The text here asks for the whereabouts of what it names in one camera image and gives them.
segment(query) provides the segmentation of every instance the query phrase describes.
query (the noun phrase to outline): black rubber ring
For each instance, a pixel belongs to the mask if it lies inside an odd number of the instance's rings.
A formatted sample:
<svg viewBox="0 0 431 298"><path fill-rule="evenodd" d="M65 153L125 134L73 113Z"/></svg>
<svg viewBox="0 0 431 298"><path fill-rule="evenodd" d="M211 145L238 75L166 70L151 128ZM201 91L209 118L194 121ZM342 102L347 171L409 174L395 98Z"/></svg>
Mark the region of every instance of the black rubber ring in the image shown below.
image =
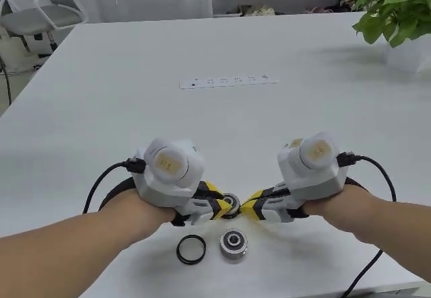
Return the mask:
<svg viewBox="0 0 431 298"><path fill-rule="evenodd" d="M198 241L200 241L202 243L203 246L203 252L202 255L200 257L198 257L198 259L196 260L187 260L184 256L181 255L180 249L181 249L181 244L183 244L184 241L187 241L188 239L197 239ZM205 242L205 240L200 237L199 235L195 235L195 234L190 234L188 236L184 236L181 240L180 243L178 243L178 245L176 246L176 256L178 257L178 259L188 265L188 266L194 266L195 264L200 263L200 261L203 260L203 258L205 257L207 253L207 243Z"/></svg>

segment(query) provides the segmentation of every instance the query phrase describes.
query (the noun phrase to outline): white pot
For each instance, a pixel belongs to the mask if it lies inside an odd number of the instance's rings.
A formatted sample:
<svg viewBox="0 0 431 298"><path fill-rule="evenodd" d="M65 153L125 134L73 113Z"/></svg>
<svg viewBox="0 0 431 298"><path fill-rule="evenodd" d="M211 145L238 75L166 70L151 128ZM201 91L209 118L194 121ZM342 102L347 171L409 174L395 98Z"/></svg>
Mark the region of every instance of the white pot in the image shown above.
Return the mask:
<svg viewBox="0 0 431 298"><path fill-rule="evenodd" d="M387 64L400 71L419 73L431 60L431 34L416 40L406 39L401 45L391 48L388 45Z"/></svg>

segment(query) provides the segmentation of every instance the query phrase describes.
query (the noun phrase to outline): white table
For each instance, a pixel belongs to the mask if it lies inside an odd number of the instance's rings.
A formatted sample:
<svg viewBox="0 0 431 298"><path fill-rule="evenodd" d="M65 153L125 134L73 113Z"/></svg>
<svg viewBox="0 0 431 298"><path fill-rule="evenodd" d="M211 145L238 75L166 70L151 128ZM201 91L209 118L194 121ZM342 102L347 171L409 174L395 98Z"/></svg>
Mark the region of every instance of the white table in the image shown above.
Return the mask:
<svg viewBox="0 0 431 298"><path fill-rule="evenodd" d="M358 14L90 24L80 26L0 118L0 236L79 214L111 164L154 137L190 137L205 178L245 200L281 181L276 155L296 137L333 134L390 173L400 200L431 204L431 72L385 67L381 42L350 26ZM181 90L192 77L268 73L276 85ZM389 198L367 163L351 176ZM102 183L92 205L127 173ZM249 238L240 264L220 256L230 227ZM175 256L202 235L197 266ZM376 253L318 217L287 225L244 218L203 227L166 225L123 252L84 297L334 297ZM419 278L383 256L357 289L413 287Z"/></svg>

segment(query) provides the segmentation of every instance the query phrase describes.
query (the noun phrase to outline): sticker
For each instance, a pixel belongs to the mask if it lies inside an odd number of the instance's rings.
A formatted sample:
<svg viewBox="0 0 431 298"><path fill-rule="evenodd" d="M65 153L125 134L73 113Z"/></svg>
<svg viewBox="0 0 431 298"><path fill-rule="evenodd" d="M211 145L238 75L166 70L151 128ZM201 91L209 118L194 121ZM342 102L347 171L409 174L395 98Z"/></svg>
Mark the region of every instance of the sticker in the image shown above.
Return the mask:
<svg viewBox="0 0 431 298"><path fill-rule="evenodd" d="M317 161L322 157L326 156L328 153L332 151L331 146L324 140L317 141L314 146L308 152L308 157Z"/></svg>
<svg viewBox="0 0 431 298"><path fill-rule="evenodd" d="M292 143L290 143L289 148L299 147L301 145L301 143L302 143L302 140L303 139L295 139L295 140L293 140Z"/></svg>
<svg viewBox="0 0 431 298"><path fill-rule="evenodd" d="M156 167L160 168L164 172L174 176L178 173L181 168L181 163L172 157L161 153L156 160Z"/></svg>

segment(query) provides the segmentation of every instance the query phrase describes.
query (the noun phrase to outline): ball bearing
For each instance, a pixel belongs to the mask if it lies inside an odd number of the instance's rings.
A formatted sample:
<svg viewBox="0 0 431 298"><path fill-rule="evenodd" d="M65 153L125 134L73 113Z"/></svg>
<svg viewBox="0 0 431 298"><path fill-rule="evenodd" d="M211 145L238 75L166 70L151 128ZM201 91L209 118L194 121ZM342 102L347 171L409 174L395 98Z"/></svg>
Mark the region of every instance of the ball bearing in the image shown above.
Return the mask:
<svg viewBox="0 0 431 298"><path fill-rule="evenodd" d="M232 205L230 211L222 216L223 219L234 219L241 213L241 202L237 196L233 194L224 194L223 200Z"/></svg>
<svg viewBox="0 0 431 298"><path fill-rule="evenodd" d="M238 229L227 230L220 238L220 250L229 260L239 260L247 253L247 236Z"/></svg>

